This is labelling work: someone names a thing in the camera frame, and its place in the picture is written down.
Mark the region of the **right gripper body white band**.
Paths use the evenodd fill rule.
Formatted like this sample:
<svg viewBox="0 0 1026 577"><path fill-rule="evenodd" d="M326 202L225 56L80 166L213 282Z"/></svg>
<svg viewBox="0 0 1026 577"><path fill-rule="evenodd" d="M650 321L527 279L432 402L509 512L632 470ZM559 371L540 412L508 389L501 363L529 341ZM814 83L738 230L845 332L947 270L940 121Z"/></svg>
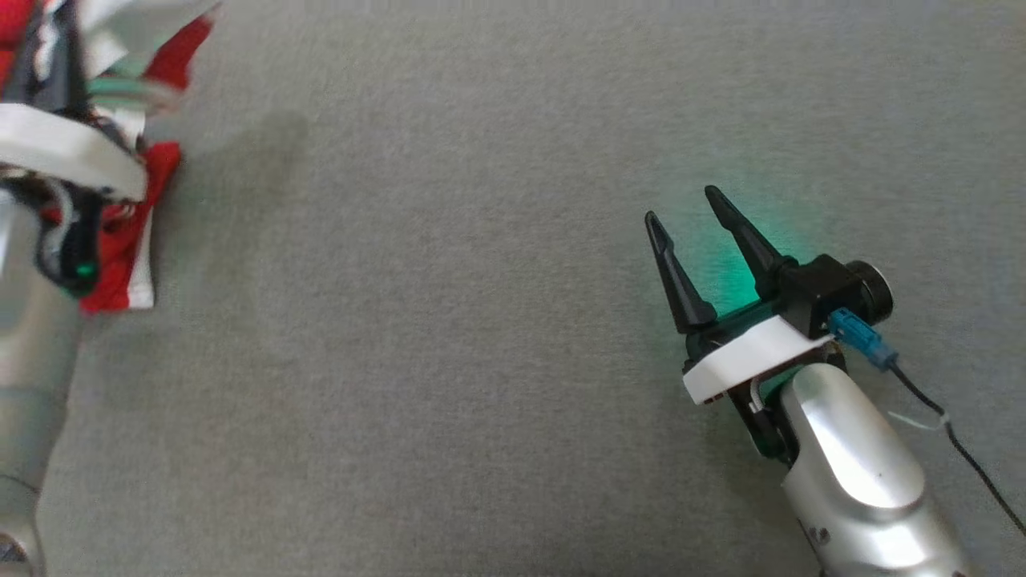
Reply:
<svg viewBox="0 0 1026 577"><path fill-rule="evenodd" d="M707 357L688 361L682 383L697 405L729 399L755 452L791 467L798 460L800 441L783 406L785 387L780 385L766 397L762 386L776 379L788 382L793 370L817 364L847 371L846 357L833 337L808 339L772 315L731 341L715 340Z"/></svg>

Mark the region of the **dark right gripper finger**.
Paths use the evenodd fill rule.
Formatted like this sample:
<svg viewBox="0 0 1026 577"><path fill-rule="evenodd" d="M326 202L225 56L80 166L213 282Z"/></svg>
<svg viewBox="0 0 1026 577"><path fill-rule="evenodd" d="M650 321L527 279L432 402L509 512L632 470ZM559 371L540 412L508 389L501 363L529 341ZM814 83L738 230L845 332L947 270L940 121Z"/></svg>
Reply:
<svg viewBox="0 0 1026 577"><path fill-rule="evenodd" d="M798 266L798 260L791 255L777 251L765 235L740 211L736 205L714 185L704 189L712 211L719 224L728 231L734 243L750 271L756 295L762 301L772 301L780 296L780 276L787 268Z"/></svg>
<svg viewBox="0 0 1026 577"><path fill-rule="evenodd" d="M652 244L653 259L662 281L675 329L681 335L699 333L717 321L713 305L703 299L690 281L674 252L672 237L664 229L655 211L644 216L646 234Z"/></svg>

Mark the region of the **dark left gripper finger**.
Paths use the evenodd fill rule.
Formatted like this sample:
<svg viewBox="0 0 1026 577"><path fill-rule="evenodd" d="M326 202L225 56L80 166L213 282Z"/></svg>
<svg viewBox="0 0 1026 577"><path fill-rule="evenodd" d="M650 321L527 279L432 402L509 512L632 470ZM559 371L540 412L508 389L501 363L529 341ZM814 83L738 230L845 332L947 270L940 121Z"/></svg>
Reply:
<svg viewBox="0 0 1026 577"><path fill-rule="evenodd" d="M30 16L21 37L21 103L55 109L51 95L54 16Z"/></svg>
<svg viewBox="0 0 1026 577"><path fill-rule="evenodd" d="M91 105L84 75L75 0L63 0L58 9L58 114L88 117Z"/></svg>

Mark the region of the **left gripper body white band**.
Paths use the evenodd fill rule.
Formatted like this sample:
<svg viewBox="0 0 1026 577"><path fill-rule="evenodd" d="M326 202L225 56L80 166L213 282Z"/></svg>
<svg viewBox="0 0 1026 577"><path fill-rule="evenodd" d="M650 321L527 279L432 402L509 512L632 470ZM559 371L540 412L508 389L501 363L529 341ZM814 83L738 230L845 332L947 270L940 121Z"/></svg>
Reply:
<svg viewBox="0 0 1026 577"><path fill-rule="evenodd" d="M139 204L149 176L116 127L0 103L0 192L37 216L30 259L75 299L98 286L100 230L107 207Z"/></svg>

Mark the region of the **red and white garment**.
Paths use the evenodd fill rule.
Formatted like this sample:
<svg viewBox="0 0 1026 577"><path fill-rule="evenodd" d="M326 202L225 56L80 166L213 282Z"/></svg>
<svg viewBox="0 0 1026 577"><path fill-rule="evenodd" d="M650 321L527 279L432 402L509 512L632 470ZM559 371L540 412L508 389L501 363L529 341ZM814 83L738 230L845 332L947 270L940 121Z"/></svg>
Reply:
<svg viewBox="0 0 1026 577"><path fill-rule="evenodd" d="M88 90L100 116L139 151L149 176L139 204L107 207L100 230L98 286L84 312L150 309L151 222L182 161L180 145L151 143L147 125L175 109L190 68L224 0L77 0L87 54ZM0 92L10 77L35 0L0 0Z"/></svg>

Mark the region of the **large grey sofa seat cushion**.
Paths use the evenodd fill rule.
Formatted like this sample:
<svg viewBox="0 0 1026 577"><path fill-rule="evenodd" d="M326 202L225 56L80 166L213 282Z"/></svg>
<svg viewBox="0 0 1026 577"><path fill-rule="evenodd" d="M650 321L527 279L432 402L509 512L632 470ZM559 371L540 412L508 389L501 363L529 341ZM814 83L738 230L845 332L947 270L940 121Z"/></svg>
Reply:
<svg viewBox="0 0 1026 577"><path fill-rule="evenodd" d="M52 577L811 577L783 467L692 403L656 211L721 312L867 260L1026 518L1026 0L224 0L156 307L92 317Z"/></svg>

